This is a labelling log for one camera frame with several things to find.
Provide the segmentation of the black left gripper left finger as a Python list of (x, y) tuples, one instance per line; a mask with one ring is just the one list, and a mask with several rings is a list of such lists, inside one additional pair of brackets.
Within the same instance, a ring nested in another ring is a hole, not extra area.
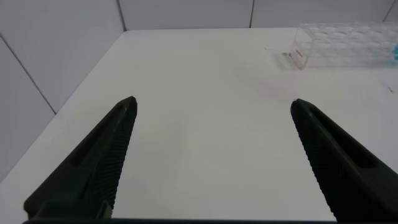
[(24, 202), (30, 220), (110, 217), (137, 101), (118, 102)]

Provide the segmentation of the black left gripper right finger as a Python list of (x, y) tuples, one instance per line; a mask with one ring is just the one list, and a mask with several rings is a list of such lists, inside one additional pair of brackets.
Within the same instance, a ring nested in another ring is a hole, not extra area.
[(290, 113), (338, 222), (396, 222), (397, 173), (315, 105), (296, 99)]

